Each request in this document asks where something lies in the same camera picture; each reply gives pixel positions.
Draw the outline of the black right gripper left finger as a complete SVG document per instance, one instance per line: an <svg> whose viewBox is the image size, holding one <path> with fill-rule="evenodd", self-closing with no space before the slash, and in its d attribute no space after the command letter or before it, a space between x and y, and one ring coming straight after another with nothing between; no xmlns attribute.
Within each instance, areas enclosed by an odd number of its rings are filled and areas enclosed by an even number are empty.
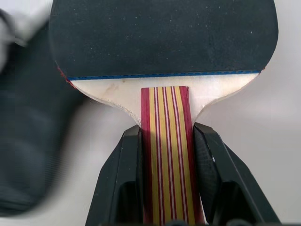
<svg viewBox="0 0 301 226"><path fill-rule="evenodd" d="M142 224L142 132L135 125L123 133L101 168L85 226Z"/></svg>

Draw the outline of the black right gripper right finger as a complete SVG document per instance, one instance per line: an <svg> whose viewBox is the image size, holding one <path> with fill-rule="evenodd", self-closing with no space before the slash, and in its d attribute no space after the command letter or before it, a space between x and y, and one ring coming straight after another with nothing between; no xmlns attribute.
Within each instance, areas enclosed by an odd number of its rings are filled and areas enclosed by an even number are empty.
<svg viewBox="0 0 301 226"><path fill-rule="evenodd" d="M280 223L247 165L216 131L195 123L193 141L198 192L210 225Z"/></svg>

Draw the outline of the table tennis paddle black rubber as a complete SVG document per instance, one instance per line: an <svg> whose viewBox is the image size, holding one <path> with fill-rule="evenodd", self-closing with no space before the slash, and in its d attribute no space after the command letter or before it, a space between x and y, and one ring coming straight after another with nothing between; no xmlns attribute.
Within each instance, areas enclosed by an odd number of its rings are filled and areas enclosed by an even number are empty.
<svg viewBox="0 0 301 226"><path fill-rule="evenodd" d="M141 226L214 226L193 127L265 69L278 40L274 0L53 0L49 36L66 80L141 128Z"/></svg>

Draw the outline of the black fabric paddle case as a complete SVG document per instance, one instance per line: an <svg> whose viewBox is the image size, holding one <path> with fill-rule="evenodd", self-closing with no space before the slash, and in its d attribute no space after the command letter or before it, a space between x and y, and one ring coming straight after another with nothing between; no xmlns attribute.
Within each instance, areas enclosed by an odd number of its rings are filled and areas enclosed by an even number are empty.
<svg viewBox="0 0 301 226"><path fill-rule="evenodd" d="M48 24L26 47L12 41L14 32L0 9L0 217L30 211L52 192L63 141L84 99L52 59Z"/></svg>

